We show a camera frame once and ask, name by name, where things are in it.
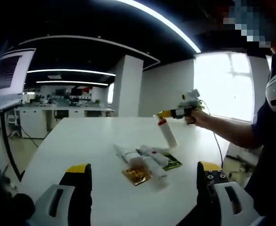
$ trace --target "ceiling light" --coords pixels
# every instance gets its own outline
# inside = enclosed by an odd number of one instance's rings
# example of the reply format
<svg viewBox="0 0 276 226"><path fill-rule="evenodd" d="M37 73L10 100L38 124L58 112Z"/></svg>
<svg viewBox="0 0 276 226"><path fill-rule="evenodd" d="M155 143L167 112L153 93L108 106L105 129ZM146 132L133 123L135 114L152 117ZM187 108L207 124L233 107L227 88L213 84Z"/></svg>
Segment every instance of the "ceiling light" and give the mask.
<svg viewBox="0 0 276 226"><path fill-rule="evenodd" d="M36 83L80 83L80 84L92 84L92 85L101 85L101 86L108 86L108 84L105 83L98 83L98 82L88 82L88 81L37 81Z"/></svg>
<svg viewBox="0 0 276 226"><path fill-rule="evenodd" d="M174 25L171 21L169 21L168 19L166 19L164 16L162 16L161 14L157 13L156 11L152 10L151 8L133 1L133 0L115 0L115 1L119 1L119 2L123 2L125 4L131 5L133 7L136 7L146 13L148 13L149 15L155 17L156 19L160 20L162 23L164 23L165 25L167 25L168 27L170 27L175 33L177 33L181 38L183 38L190 46L191 48L194 49L194 51L196 53L200 53L200 49L194 44L194 42L187 37L187 35L185 35L183 33L183 31L181 31L176 25Z"/></svg>
<svg viewBox="0 0 276 226"><path fill-rule="evenodd" d="M27 73L34 73L34 72L85 72L85 73L94 73L94 74L104 74L104 75L116 76L115 74L111 74L111 73L95 72L95 71L87 71L87 70L77 70L77 69L44 69L44 70L27 71Z"/></svg>

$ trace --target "chair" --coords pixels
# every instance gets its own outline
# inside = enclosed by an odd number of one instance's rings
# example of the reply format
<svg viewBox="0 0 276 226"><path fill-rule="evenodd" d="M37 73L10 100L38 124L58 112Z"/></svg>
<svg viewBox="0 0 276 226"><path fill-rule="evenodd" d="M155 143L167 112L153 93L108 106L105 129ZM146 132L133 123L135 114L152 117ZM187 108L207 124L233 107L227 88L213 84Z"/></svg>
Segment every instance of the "chair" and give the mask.
<svg viewBox="0 0 276 226"><path fill-rule="evenodd" d="M19 116L17 115L17 113L16 113L15 110L9 111L8 116L7 116L7 124L14 126L14 130L9 135L10 138L12 138L15 134L17 134L19 137L21 137L21 135L19 133L19 122L18 122L18 119L19 119Z"/></svg>

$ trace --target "black cable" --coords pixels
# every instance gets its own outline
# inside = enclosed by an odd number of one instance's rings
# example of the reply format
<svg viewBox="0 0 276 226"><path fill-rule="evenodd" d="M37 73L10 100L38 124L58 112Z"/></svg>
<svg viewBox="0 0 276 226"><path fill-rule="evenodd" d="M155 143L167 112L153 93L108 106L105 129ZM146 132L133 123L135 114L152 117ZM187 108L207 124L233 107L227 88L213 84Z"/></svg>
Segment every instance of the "black cable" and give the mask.
<svg viewBox="0 0 276 226"><path fill-rule="evenodd" d="M28 133L25 132L25 130L22 128L22 126L21 126L20 123L19 123L19 127L20 127L21 130L29 137L29 139L31 139L31 141L33 142L33 144L34 144L37 148L39 148L39 146L37 146L36 143L35 143L35 142L33 141L33 139L31 138L31 136L29 136Z"/></svg>
<svg viewBox="0 0 276 226"><path fill-rule="evenodd" d="M16 166L14 157L13 157L13 155L11 153L11 150L10 150L8 138L7 138L4 112L0 114L0 121L1 121L1 131L2 131L2 136L3 136L3 141L4 141L5 148L6 148L7 156L9 158L12 169L14 170L14 172L16 174L16 177L18 178L19 181L21 181L22 180L22 175L20 174L19 169Z"/></svg>
<svg viewBox="0 0 276 226"><path fill-rule="evenodd" d="M36 143L35 143L35 142L33 141L33 139L28 135L28 133L25 132L25 130L22 128L21 125L20 125L20 128L21 128L21 130L29 137L29 139L31 139L31 141L33 142L33 144L34 144L37 148L39 148L39 146L36 145Z"/></svg>
<svg viewBox="0 0 276 226"><path fill-rule="evenodd" d="M210 111L209 111L209 108L208 108L208 106L207 106L207 104L206 104L203 100L201 100L201 101L205 104L205 106L206 106L206 108L207 108L207 110L208 110L209 115L211 115L211 114L210 114ZM221 151L221 148L220 148L220 146L219 146L219 143L218 143L217 137L216 137L216 135L215 135L215 132L213 132L213 135L214 135L215 141L217 142L217 145L218 145L218 147L219 147L219 154L220 154L220 156L221 156L221 168L223 168L223 155L222 155L222 151Z"/></svg>

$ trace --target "computer screen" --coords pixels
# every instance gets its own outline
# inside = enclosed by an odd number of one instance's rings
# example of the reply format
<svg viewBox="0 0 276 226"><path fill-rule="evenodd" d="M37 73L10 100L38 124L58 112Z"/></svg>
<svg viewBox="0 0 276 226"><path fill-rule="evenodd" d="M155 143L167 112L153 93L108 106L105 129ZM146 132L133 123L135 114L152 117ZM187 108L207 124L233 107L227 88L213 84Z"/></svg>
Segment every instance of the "computer screen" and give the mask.
<svg viewBox="0 0 276 226"><path fill-rule="evenodd" d="M55 96L65 96L66 91L64 89L56 89Z"/></svg>
<svg viewBox="0 0 276 226"><path fill-rule="evenodd" d="M3 54L0 59L0 110L20 104L34 48Z"/></svg>
<svg viewBox="0 0 276 226"><path fill-rule="evenodd" d="M81 96L82 95L82 89L73 88L71 89L71 96Z"/></svg>

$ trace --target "desk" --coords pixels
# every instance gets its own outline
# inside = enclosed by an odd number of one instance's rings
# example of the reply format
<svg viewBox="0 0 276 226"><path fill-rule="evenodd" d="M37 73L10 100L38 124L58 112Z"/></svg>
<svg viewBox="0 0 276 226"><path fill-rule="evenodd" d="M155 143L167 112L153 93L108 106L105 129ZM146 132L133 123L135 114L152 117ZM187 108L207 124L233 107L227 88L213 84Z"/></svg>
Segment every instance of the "desk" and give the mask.
<svg viewBox="0 0 276 226"><path fill-rule="evenodd" d="M209 130L168 119L178 147L172 151L183 166L168 171L170 185L151 179L134 186L123 174L128 165L113 144L167 147L154 118L64 118L40 145L19 191L36 201L58 184L72 165L91 163L92 226L174 226L196 205L199 161L220 165L219 149ZM218 137L225 157L229 142Z"/></svg>
<svg viewBox="0 0 276 226"><path fill-rule="evenodd" d="M81 118L85 117L85 112L101 112L102 116L106 116L107 112L113 112L110 108L103 107L76 107L76 106L23 106L17 110L20 112L20 123L23 130L31 138L44 138L54 127L52 125L53 112L58 110L69 111L69 117ZM22 132L23 138L29 138L27 134Z"/></svg>

